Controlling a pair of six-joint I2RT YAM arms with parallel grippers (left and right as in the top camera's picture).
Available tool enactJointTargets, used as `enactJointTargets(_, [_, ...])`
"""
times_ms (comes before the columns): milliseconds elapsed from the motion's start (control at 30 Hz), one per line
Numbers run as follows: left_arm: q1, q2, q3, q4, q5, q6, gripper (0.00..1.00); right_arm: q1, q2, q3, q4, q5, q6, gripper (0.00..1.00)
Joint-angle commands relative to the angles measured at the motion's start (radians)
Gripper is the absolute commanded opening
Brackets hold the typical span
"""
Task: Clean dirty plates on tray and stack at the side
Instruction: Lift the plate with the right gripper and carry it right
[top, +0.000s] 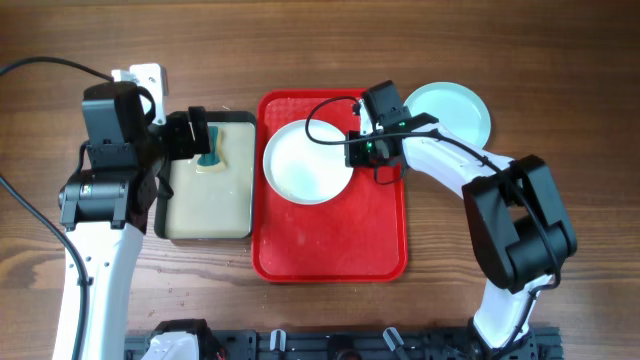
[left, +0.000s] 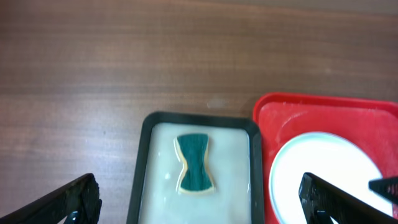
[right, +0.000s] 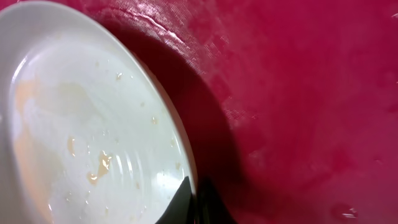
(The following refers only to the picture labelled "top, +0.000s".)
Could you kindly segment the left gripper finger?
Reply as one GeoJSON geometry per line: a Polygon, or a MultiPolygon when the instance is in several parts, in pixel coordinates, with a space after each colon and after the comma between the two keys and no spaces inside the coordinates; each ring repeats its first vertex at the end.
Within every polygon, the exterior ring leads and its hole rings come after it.
{"type": "Polygon", "coordinates": [[[187,112],[174,112],[167,116],[162,127],[162,142],[171,161],[194,157],[195,140],[187,112]]]}
{"type": "Polygon", "coordinates": [[[204,107],[190,107],[188,109],[189,118],[192,123],[192,132],[194,136],[194,153],[208,154],[211,152],[211,141],[209,135],[209,127],[206,119],[206,110],[204,107]]]}

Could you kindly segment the green and yellow sponge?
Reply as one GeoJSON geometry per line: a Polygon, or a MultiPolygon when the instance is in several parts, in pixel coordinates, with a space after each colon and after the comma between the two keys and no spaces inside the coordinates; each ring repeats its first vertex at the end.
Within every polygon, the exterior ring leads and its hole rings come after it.
{"type": "Polygon", "coordinates": [[[196,163],[197,173],[212,173],[226,169],[222,155],[222,132],[217,126],[210,126],[209,145],[210,152],[202,154],[196,163]]]}

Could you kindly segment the pale green plate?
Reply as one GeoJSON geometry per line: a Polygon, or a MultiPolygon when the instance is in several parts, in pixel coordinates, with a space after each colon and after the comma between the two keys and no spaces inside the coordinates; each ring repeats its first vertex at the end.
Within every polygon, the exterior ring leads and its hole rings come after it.
{"type": "Polygon", "coordinates": [[[491,116],[472,90],[452,82],[434,82],[416,89],[404,105],[412,115],[434,116],[462,140],[484,148],[491,135],[491,116]]]}

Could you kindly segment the white plate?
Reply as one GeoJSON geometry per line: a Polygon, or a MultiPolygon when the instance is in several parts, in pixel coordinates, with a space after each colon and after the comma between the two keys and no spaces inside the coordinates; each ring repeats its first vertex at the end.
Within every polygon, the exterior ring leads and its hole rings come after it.
{"type": "Polygon", "coordinates": [[[353,169],[345,165],[345,135],[320,120],[297,120],[267,142],[263,172],[270,187],[285,200],[317,205],[338,196],[349,184],[353,169]]]}

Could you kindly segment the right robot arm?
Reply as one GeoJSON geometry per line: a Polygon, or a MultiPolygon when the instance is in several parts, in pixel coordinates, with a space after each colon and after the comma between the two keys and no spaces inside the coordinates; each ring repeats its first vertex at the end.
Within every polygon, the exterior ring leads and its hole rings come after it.
{"type": "Polygon", "coordinates": [[[485,356],[505,356],[528,334],[540,293],[560,285],[561,267],[577,251],[549,167],[534,155],[515,160],[457,137],[435,116],[411,111],[391,81],[362,92],[353,110],[363,121],[347,135],[347,166],[416,170],[463,200],[487,278],[471,327],[485,356]]]}

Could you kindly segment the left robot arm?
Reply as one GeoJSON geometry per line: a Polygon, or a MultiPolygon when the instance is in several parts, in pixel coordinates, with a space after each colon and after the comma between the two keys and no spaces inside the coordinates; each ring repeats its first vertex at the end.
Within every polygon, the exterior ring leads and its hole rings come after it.
{"type": "Polygon", "coordinates": [[[88,138],[59,193],[70,247],[56,359],[115,359],[124,352],[133,272],[151,205],[168,200],[174,160],[209,151],[204,116],[166,115],[166,85],[134,80],[87,88],[88,138]]]}

